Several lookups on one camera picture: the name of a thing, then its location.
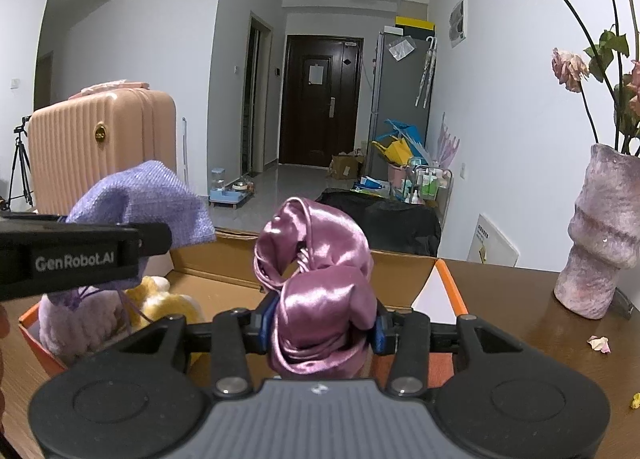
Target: refrigerator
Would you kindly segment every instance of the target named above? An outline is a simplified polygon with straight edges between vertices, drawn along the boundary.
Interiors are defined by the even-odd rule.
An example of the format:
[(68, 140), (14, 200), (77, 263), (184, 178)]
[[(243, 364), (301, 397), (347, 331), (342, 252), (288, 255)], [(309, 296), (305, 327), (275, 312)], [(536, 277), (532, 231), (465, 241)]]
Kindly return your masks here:
[(396, 61), (389, 52), (387, 45), (398, 35), (380, 33), (374, 71), (373, 100), (371, 118), (369, 122), (369, 150), (367, 151), (367, 175), (374, 179), (387, 180), (387, 163), (370, 142), (379, 135), (391, 131), (385, 119), (395, 119), (408, 124), (414, 124), (426, 140), (427, 125), (429, 124), (430, 102), (427, 108), (422, 108), (424, 93), (420, 103), (415, 106), (415, 99), (420, 89), (420, 80), (424, 71), (427, 54), (427, 42), (415, 40), (416, 49), (400, 61)]

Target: pink marbled vase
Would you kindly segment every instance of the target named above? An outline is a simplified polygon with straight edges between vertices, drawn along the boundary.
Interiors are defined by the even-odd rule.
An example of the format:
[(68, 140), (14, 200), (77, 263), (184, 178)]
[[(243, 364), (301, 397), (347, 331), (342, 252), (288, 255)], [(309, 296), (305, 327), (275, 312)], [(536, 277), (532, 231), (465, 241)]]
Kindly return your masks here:
[(600, 319), (611, 304), (620, 269), (638, 262), (640, 158), (603, 144), (591, 147), (569, 236), (574, 247), (554, 293), (567, 309)]

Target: tiled floor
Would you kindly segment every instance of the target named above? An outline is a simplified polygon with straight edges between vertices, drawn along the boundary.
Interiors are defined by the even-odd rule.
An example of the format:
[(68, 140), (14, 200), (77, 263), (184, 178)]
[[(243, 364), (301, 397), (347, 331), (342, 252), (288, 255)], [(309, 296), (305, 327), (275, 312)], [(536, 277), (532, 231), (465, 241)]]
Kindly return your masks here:
[(350, 189), (352, 181), (326, 177), (326, 170), (305, 166), (277, 165), (254, 178), (255, 195), (234, 210), (209, 206), (216, 226), (260, 232), (277, 209), (290, 197), (317, 199), (325, 188)]

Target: tripod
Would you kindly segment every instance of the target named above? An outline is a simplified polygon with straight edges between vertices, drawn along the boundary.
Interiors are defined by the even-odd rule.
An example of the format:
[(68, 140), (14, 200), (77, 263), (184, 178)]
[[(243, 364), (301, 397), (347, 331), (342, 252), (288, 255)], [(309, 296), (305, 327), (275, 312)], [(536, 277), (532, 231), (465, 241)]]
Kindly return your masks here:
[[(33, 197), (31, 196), (31, 189), (29, 186), (29, 174), (27, 171), (31, 171), (31, 165), (29, 163), (29, 156), (27, 156), (27, 149), (24, 147), (24, 143), (22, 142), (22, 134), (24, 137), (27, 137), (27, 131), (24, 129), (24, 126), (31, 119), (31, 116), (24, 116), (22, 118), (22, 124), (14, 128), (14, 134), (17, 134), (15, 137), (15, 152), (14, 152), (14, 162), (11, 165), (11, 181), (9, 181), (9, 198), (6, 202), (6, 207), (11, 209), (11, 201), (13, 199), (18, 199), (20, 197), (24, 197), (24, 200), (27, 201), (29, 206), (33, 206)], [(15, 176), (15, 164), (20, 160), (20, 175), (22, 177), (22, 195), (17, 195), (16, 197), (11, 197), (11, 191), (14, 187), (14, 176)]]

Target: wooden table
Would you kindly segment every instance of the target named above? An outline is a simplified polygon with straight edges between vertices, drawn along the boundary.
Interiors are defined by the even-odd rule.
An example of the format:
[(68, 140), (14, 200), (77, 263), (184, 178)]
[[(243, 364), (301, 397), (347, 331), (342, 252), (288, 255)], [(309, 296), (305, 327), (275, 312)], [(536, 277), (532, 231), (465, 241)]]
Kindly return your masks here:
[[(640, 315), (631, 320), (609, 313), (589, 321), (564, 309), (552, 295), (556, 273), (468, 262), (447, 262), (470, 312), (545, 351), (596, 381), (611, 403), (611, 422), (598, 459), (640, 457), (640, 410), (629, 409), (640, 392)], [(6, 396), (6, 435), (24, 459), (40, 458), (26, 410), (33, 392), (46, 381), (40, 365), (17, 329), (17, 319), (35, 299), (5, 304), (12, 333), (2, 341)], [(610, 355), (591, 350), (591, 335), (607, 336)]]

